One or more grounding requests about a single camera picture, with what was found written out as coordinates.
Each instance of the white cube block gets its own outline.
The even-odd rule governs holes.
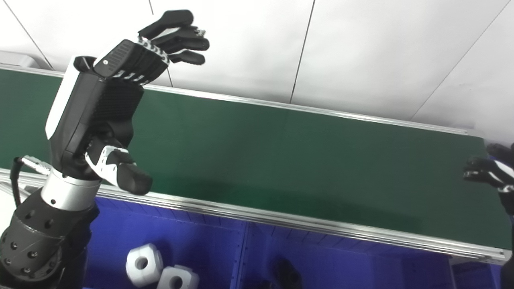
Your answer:
[[[200,277],[184,266],[166,267],[162,271],[157,289],[196,289]]]
[[[138,288],[159,281],[162,267],[162,256],[153,244],[130,250],[125,266],[128,278]]]

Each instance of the black object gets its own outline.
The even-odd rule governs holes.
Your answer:
[[[124,147],[129,145],[134,135],[132,116],[143,95],[141,85],[97,75],[91,68],[94,61],[75,59],[79,75],[50,137],[52,166],[82,180],[100,180],[84,160],[92,136],[115,137]]]
[[[20,204],[0,238],[0,283],[13,288],[81,287],[89,225],[98,207],[93,203],[79,212],[59,210],[43,201],[41,191]]]
[[[278,280],[281,289],[302,289],[302,276],[291,262],[287,259],[280,259],[275,264],[275,278]]]
[[[464,167],[464,179],[472,182],[487,183],[498,188],[500,202],[508,215],[514,216],[514,177],[508,172],[514,166],[514,143],[511,148],[501,144],[490,144],[487,153],[490,159],[471,157]],[[512,248],[514,248],[514,224],[512,231]],[[509,259],[501,269],[502,289],[514,288],[514,260]]]
[[[20,157],[15,157],[12,161],[11,172],[9,174],[9,178],[11,179],[11,187],[12,187],[12,196],[14,197],[14,203],[16,204],[16,208],[21,204],[20,198],[20,188],[18,186],[18,178],[20,177],[20,172],[22,170],[23,162],[21,162]]]
[[[168,28],[184,27],[192,23],[193,14],[189,10],[166,11],[159,20],[141,29],[139,35],[152,39]]]
[[[102,138],[95,136],[92,138],[87,149],[93,163],[98,163],[102,149],[106,146],[123,148],[123,145],[113,137]],[[115,164],[118,168],[116,180],[120,189],[135,195],[144,195],[150,191],[153,182],[152,177],[135,165],[134,159],[132,159],[128,152],[112,151],[107,157],[105,164]]]
[[[209,49],[209,40],[203,37],[198,27],[188,26],[180,30],[152,40],[166,53],[171,54],[182,49],[205,51]]]
[[[180,61],[194,65],[202,65],[205,63],[205,57],[203,55],[189,50],[185,50],[178,54],[169,55],[169,58],[173,63],[177,63]]]

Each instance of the robot finger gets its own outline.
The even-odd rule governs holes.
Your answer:
[[[170,34],[152,40],[166,53],[171,54],[183,49],[205,51],[209,49],[209,40],[204,38],[205,31],[196,26],[182,27]]]
[[[173,63],[185,62],[194,65],[202,65],[205,63],[205,57],[203,55],[189,50],[184,50],[183,52],[177,54],[171,54],[168,55],[168,57]]]
[[[153,39],[169,28],[189,26],[193,23],[193,14],[189,10],[166,11],[159,20],[139,31],[139,36]]]

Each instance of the robotic arm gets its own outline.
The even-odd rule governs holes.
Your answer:
[[[170,63],[205,62],[191,50],[207,50],[209,41],[192,23],[189,10],[167,11],[104,55],[70,62],[45,126],[51,167],[28,158],[14,162],[18,171],[32,162],[48,179],[23,203],[17,202],[0,237],[0,286],[82,288],[101,181],[137,195],[152,186],[152,178],[126,149],[143,86]],[[11,171],[11,179],[15,192],[16,172]]]

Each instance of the blue container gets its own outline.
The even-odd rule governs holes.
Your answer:
[[[228,289],[237,277],[246,222],[97,198],[85,286],[136,288],[125,272],[133,248],[153,243],[164,266],[192,268],[199,289]]]
[[[500,289],[498,265],[469,262],[453,266],[456,289]]]
[[[244,255],[243,287],[286,258],[304,289],[453,289],[445,255],[290,228],[251,224]]]
[[[193,269],[199,289],[252,289],[288,259],[304,289],[499,289],[499,267],[449,256],[284,227],[97,198],[85,286],[135,288],[125,272],[128,252],[147,243],[164,266]],[[156,288],[157,284],[147,286]]]

